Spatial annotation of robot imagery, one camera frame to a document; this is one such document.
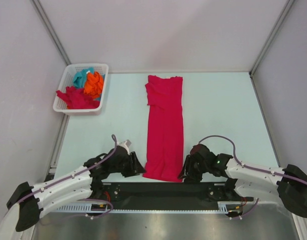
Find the white plastic laundry basket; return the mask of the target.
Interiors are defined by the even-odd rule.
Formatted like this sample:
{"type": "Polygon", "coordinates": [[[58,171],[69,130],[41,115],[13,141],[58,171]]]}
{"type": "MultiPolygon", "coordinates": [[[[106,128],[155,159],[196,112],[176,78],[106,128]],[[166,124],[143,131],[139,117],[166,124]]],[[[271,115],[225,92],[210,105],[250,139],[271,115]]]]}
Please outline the white plastic laundry basket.
{"type": "Polygon", "coordinates": [[[106,84],[108,80],[109,66],[105,63],[77,63],[68,65],[62,75],[60,80],[60,84],[58,90],[61,92],[66,92],[66,87],[74,87],[73,86],[73,78],[77,72],[80,72],[83,69],[93,68],[94,72],[98,72],[104,77],[104,86],[102,94],[99,98],[95,100],[100,101],[100,105],[94,109],[67,109],[67,104],[61,100],[57,94],[53,103],[53,110],[55,112],[64,113],[68,116],[92,116],[99,115],[101,112],[101,108],[103,106],[103,99],[106,95],[106,84]]]}

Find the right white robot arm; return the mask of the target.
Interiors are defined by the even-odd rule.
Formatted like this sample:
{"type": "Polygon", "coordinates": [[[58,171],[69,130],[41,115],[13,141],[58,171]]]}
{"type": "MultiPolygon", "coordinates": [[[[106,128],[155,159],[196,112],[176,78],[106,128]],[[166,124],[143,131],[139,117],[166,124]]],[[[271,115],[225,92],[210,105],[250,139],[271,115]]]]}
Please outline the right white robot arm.
{"type": "Polygon", "coordinates": [[[234,156],[215,155],[199,143],[186,156],[178,178],[186,183],[199,183],[205,173],[227,179],[224,195],[230,201],[250,197],[275,202],[307,218],[307,175],[296,165],[281,168],[238,163],[234,156]]]}

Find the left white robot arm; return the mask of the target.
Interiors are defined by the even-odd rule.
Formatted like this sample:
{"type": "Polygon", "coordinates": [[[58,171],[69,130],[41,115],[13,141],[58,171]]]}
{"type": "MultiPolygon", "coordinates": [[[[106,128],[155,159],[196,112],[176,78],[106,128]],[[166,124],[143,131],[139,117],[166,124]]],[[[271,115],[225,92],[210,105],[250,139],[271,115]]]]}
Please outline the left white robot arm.
{"type": "Polygon", "coordinates": [[[22,232],[63,205],[88,198],[100,199],[105,191],[102,181],[110,174],[120,173],[127,178],[145,172],[136,153],[119,145],[109,153],[102,153],[87,160],[64,177],[36,185],[30,185],[28,182],[19,184],[6,206],[11,209],[18,204],[15,231],[22,232]]]}

